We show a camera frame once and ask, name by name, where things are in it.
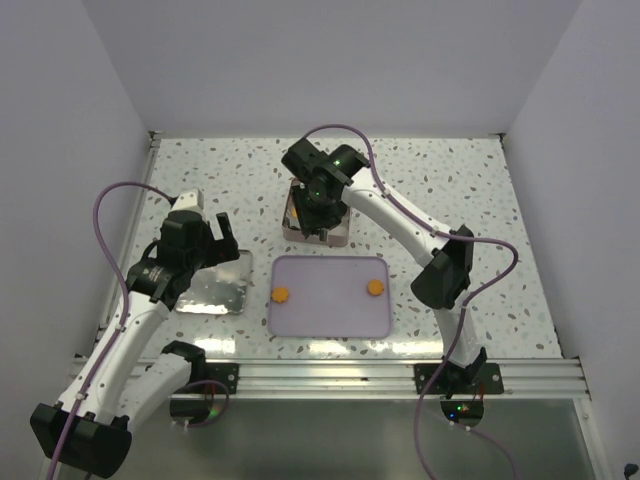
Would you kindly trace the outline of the silver tin lid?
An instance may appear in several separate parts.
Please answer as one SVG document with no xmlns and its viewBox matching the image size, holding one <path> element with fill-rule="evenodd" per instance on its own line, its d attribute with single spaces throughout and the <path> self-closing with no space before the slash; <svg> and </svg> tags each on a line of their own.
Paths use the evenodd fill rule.
<svg viewBox="0 0 640 480">
<path fill-rule="evenodd" d="M 190 288 L 175 305 L 180 313 L 202 315 L 238 315 L 243 312 L 252 273 L 253 255 L 240 250 L 239 258 L 201 269 Z"/>
</svg>

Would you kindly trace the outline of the orange flower cookie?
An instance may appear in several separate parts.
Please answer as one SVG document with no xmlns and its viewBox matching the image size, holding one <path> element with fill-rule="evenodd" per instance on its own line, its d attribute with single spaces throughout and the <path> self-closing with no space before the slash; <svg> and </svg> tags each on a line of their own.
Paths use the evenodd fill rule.
<svg viewBox="0 0 640 480">
<path fill-rule="evenodd" d="M 271 292 L 271 300 L 278 304 L 287 302 L 289 297 L 290 291 L 286 287 L 276 287 Z"/>
<path fill-rule="evenodd" d="M 372 279 L 367 283 L 367 292 L 371 296 L 380 296 L 385 291 L 385 284 L 379 279 Z"/>
</svg>

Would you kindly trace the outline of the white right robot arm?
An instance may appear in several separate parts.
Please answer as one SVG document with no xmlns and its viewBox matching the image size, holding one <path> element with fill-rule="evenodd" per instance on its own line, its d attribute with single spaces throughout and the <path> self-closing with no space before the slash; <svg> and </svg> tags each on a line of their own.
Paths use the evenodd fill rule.
<svg viewBox="0 0 640 480">
<path fill-rule="evenodd" d="M 433 383 L 447 396 L 472 392 L 487 360 L 471 320 L 463 315 L 473 233 L 435 222 L 405 199 L 394 201 L 395 190 L 377 181 L 370 162 L 349 145 L 325 153 L 300 139 L 286 150 L 282 163 L 298 182 L 290 193 L 303 236 L 327 233 L 354 209 L 409 252 L 421 268 L 411 291 L 434 312 L 443 340 L 443 368 Z"/>
</svg>

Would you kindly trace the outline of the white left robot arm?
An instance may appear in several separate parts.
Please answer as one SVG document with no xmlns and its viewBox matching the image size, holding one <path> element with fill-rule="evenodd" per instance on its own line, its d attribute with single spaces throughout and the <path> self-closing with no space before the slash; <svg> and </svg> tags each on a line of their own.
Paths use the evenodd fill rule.
<svg viewBox="0 0 640 480">
<path fill-rule="evenodd" d="M 129 377 L 146 344 L 168 318 L 195 273 L 236 260 L 239 249 L 227 214 L 216 216 L 221 238 L 197 210 L 171 211 L 153 245 L 126 278 L 122 310 L 80 374 L 52 405 L 38 404 L 30 426 L 52 464 L 108 479 L 124 463 L 135 427 L 171 394 L 212 383 L 205 351 L 172 341 L 135 383 Z"/>
</svg>

